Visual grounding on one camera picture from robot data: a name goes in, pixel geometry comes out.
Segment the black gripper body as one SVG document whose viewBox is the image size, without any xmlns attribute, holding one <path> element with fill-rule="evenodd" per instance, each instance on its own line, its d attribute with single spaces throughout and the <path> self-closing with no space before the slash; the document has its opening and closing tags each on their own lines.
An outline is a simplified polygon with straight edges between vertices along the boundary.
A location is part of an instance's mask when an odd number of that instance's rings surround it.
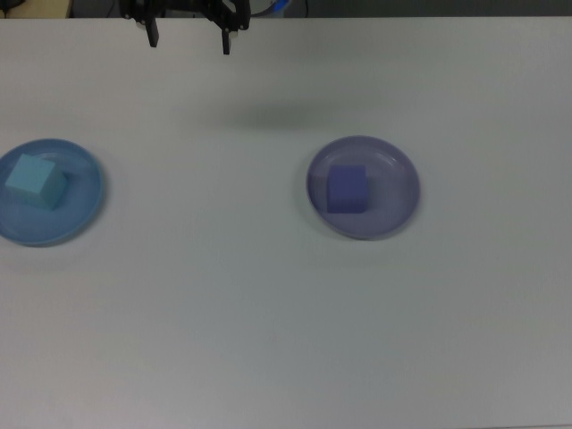
<svg viewBox="0 0 572 429">
<path fill-rule="evenodd" d="M 157 11 L 204 11 L 208 9 L 209 0 L 156 0 L 154 7 Z"/>
</svg>

